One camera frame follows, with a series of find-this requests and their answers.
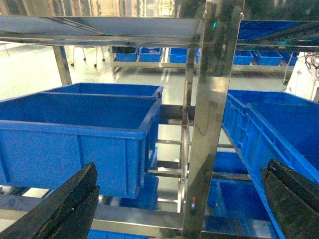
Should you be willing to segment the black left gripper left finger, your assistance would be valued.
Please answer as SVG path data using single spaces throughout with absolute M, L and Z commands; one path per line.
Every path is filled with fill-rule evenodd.
M 97 168 L 86 164 L 49 197 L 1 232 L 2 239 L 85 239 L 96 212 Z

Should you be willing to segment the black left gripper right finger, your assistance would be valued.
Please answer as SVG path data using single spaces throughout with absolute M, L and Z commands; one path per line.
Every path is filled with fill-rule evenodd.
M 261 168 L 271 212 L 287 239 L 319 237 L 319 186 L 276 159 Z

